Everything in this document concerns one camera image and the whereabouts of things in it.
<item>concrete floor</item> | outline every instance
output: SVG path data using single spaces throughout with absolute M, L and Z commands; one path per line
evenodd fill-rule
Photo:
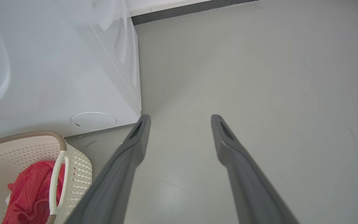
M 301 223 L 358 223 L 358 1 L 263 0 L 136 31 L 152 126 L 126 224 L 238 223 L 212 114 Z M 131 128 L 67 142 L 97 175 Z

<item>laundry basket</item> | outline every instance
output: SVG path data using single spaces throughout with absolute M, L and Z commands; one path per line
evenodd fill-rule
M 76 148 L 67 144 L 53 131 L 27 132 L 0 138 L 0 224 L 11 193 L 8 183 L 14 183 L 19 173 L 42 160 L 56 160 L 49 192 L 51 210 L 48 222 L 63 224 L 92 182 L 92 165 Z M 59 206 L 56 207 L 56 187 L 61 164 L 65 163 L 64 183 Z

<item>dark gray baseboard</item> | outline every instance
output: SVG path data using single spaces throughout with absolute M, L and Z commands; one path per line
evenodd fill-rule
M 139 16 L 134 16 L 132 17 L 132 21 L 133 24 L 136 26 L 139 24 L 145 24 L 156 20 L 163 20 L 171 17 L 183 16 L 186 14 L 206 11 L 214 8 L 220 8 L 220 7 L 242 4 L 246 2 L 254 2 L 254 1 L 257 0 L 212 0 L 207 2 L 191 4 L 187 6 L 170 8 L 167 10 L 162 10 L 157 12 L 151 12 Z

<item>braided rope rim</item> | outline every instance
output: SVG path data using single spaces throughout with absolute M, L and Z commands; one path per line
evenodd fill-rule
M 59 135 L 59 133 L 54 131 L 36 131 L 36 132 L 25 132 L 16 135 L 6 136 L 0 138 L 0 144 L 5 142 L 11 142 L 18 139 L 30 138 L 30 137 L 38 137 L 38 136 L 52 136 L 55 137 L 59 144 L 61 151 L 67 151 L 66 141 L 64 140 L 63 136 Z

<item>round filter cover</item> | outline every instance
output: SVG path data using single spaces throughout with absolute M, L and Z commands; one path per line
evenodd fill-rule
M 117 119 L 112 115 L 101 112 L 85 112 L 74 115 L 70 122 L 77 128 L 102 130 L 112 128 L 117 123 Z

